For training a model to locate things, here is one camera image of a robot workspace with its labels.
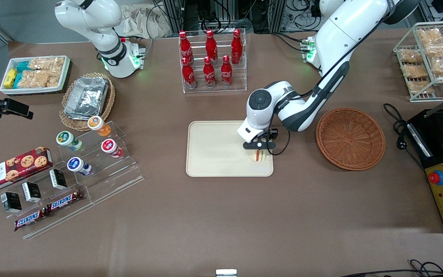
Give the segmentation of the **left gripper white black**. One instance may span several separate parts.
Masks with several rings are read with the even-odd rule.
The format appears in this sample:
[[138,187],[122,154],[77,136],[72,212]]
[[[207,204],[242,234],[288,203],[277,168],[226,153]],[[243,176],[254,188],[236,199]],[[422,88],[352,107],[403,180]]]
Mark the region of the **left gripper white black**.
[[239,136],[244,140],[243,148],[246,150],[253,150],[253,155],[259,155],[259,150],[262,150],[262,155],[268,155],[267,150],[274,150],[276,148],[277,128],[270,128],[266,131],[251,127],[247,120],[238,128]]

